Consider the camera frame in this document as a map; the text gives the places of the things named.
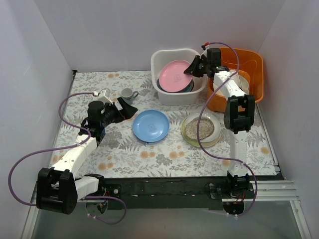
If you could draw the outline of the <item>teal embossed plate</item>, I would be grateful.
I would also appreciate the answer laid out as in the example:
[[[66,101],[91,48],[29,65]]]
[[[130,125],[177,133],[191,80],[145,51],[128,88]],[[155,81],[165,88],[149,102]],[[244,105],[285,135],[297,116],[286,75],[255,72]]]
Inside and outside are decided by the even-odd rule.
[[[190,78],[158,79],[157,87],[168,93],[187,93],[193,89],[194,81]]]

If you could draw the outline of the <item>pink plate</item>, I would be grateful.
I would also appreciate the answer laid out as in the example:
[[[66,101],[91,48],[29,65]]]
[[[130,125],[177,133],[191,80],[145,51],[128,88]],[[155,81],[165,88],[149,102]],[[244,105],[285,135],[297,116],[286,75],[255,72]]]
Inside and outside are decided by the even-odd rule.
[[[160,87],[169,93],[184,92],[192,80],[192,76],[184,71],[190,66],[185,60],[174,60],[168,63],[159,74]]]

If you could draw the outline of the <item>lavender blue plate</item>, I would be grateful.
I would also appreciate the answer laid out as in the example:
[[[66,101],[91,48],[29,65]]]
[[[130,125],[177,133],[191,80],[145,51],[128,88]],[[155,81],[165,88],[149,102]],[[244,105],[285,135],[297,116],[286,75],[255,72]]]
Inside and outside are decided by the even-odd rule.
[[[132,128],[138,139],[153,143],[166,137],[170,124],[164,113],[156,110],[146,110],[137,115]]]

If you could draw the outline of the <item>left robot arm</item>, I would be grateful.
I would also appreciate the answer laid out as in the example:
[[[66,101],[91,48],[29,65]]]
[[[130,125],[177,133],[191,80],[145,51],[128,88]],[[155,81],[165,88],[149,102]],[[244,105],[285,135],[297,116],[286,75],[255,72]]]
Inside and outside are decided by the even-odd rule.
[[[87,117],[80,124],[75,147],[50,168],[42,168],[38,173],[37,208],[70,214],[78,200],[87,196],[95,199],[105,196],[103,176],[87,174],[80,179],[76,176],[84,161],[103,140],[105,128],[112,123],[131,119],[138,111],[122,98],[118,98],[118,102],[122,109],[118,109],[110,99],[89,103]]]

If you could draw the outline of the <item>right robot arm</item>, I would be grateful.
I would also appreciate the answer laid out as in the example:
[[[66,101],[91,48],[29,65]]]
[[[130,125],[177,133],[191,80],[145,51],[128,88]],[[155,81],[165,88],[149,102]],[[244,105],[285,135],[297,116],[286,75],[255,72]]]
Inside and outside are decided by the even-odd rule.
[[[230,136],[230,167],[227,178],[221,184],[209,184],[214,197],[228,195],[237,198],[249,189],[250,169],[247,167],[247,137],[254,123],[255,98],[246,94],[235,83],[228,67],[222,65],[221,50],[203,46],[205,54],[195,56],[191,65],[184,71],[187,75],[202,77],[206,75],[217,86],[227,100],[224,125]]]

